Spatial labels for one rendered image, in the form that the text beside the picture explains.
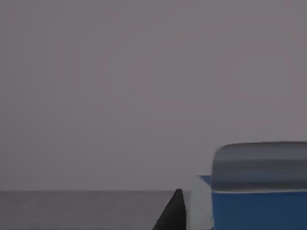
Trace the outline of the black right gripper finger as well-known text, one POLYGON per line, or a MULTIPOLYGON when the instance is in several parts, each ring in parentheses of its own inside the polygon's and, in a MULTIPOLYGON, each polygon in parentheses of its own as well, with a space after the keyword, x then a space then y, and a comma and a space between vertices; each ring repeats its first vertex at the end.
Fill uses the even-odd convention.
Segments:
POLYGON ((187 230, 187 210, 182 189, 176 189, 152 230, 187 230))

